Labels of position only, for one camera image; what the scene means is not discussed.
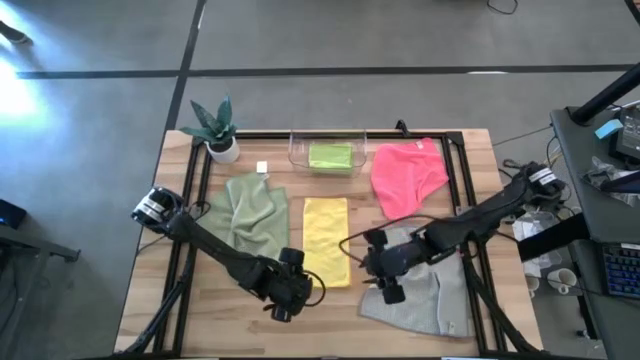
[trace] gray cloth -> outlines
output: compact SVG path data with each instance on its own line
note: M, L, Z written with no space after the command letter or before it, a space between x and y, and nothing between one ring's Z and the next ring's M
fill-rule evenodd
M391 228L385 232L389 246L409 241L414 228ZM456 253L429 266L413 267L398 278L406 300L387 305L382 291L372 285L360 304L360 315L401 329L430 335L471 336L468 298L462 259Z

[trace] white mug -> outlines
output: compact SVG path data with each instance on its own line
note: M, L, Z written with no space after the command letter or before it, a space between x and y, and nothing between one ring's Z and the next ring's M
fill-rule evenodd
M578 277L569 269L558 269L547 275L547 280L552 288L558 290L562 295L569 293L569 288L578 283Z
M540 279L537 277L530 276L526 274L527 279L527 289L529 289L529 296L533 299L536 296L535 291L540 287Z

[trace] yellow towel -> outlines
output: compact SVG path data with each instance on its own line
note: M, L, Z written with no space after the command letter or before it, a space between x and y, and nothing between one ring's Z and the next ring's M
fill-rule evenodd
M349 258L338 248L338 242L349 236L348 212L345 198L304 200L304 268L320 276L327 287L344 287L351 283ZM313 286L320 286L316 279L313 279Z

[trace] potted plant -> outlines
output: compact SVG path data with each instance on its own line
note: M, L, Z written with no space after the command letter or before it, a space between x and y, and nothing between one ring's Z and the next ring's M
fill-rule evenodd
M231 99L229 96L225 96L218 107L217 118L193 100L191 107L193 107L202 128L183 127L180 131L202 139L213 160L224 164L236 161L240 155L240 147L234 136L236 126L231 123Z

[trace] concrete floor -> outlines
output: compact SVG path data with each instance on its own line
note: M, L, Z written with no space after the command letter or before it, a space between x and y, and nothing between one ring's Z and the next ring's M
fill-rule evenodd
M113 349L140 233L129 213L151 185L176 79L18 80L13 72L177 70L195 8L196 0L0 2L0 19L34 40L0 39L0 198L28 210L24 231L82 249L76 264L51 262L16 359ZM192 69L640 59L638 25L620 0L520 0L513 16L478 0L209 0L200 25ZM488 128L497 142L549 124L551 109L579 105L619 75L192 78L177 126L195 123L190 99L214 106L228 93L244 129L389 128L402 118L414 128ZM496 157L542 160L551 136L500 145ZM574 299L541 297L534 307L546 349L604 356L573 336L582 324Z

